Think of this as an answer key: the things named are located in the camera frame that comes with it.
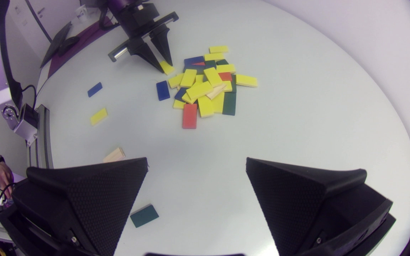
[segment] red block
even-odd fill
[[[183,129],[197,128],[197,104],[184,104]]]
[[[219,76],[221,77],[221,80],[223,81],[232,81],[232,75],[230,74],[230,72],[219,73]]]

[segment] white table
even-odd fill
[[[181,128],[173,99],[159,102],[159,73],[137,56],[107,54],[127,39],[119,27],[82,50],[41,89],[50,109],[56,168],[97,164],[121,147],[146,156],[149,172],[132,211],[153,204],[160,217],[130,220],[115,255],[278,255],[246,176],[246,157],[331,170],[364,168],[366,183],[394,204],[397,219],[372,255],[399,255],[410,235],[410,141],[371,77],[341,48],[301,20],[260,1],[155,1],[176,11],[169,43],[183,59],[228,45],[237,72],[259,88],[238,86],[236,116],[198,118]],[[104,88],[88,98],[87,90]],[[176,89],[171,90],[171,97]],[[109,117],[89,118],[106,107]]]

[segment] white cup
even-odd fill
[[[88,8],[85,5],[82,5],[75,10],[75,15],[80,22],[87,21],[89,18]]]

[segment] robotic arm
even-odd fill
[[[169,43],[167,41],[166,26],[168,22],[177,21],[175,12],[154,21],[159,16],[153,3],[146,0],[83,0],[87,5],[99,7],[103,15],[99,22],[101,29],[111,29],[104,26],[104,17],[109,9],[119,25],[126,32],[129,39],[109,53],[115,62],[124,52],[138,55],[148,63],[164,72],[153,52],[143,39],[150,37],[153,45],[158,49],[167,63],[172,65]],[[9,7],[9,0],[0,0],[0,110],[9,128],[26,140],[27,146],[36,140],[39,125],[39,115],[33,109],[35,106],[22,104],[22,88],[15,81],[10,71],[9,57],[5,39],[5,15]]]
[[[129,40],[109,53],[109,57],[113,62],[124,52],[129,52],[131,55],[140,56],[163,73],[164,70],[152,50],[143,41],[145,37],[149,36],[165,61],[173,65],[167,40],[167,33],[170,29],[166,24],[178,20],[175,12],[154,21],[159,13],[154,4],[149,3],[147,0],[94,0],[94,6],[99,7],[104,14],[101,15],[101,18],[104,18],[108,8],[129,37]],[[101,29],[105,29],[102,19],[99,24]]]
[[[8,0],[0,0],[0,110],[9,128],[30,146],[37,136],[38,118],[32,107],[22,105],[21,85],[15,81],[10,71],[5,39],[5,15],[8,7]]]

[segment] person's hand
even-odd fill
[[[8,184],[14,181],[14,176],[12,175],[12,170],[5,164],[5,162],[0,162],[0,190],[3,190]],[[6,198],[11,198],[12,196],[12,186],[6,189],[4,192]]]

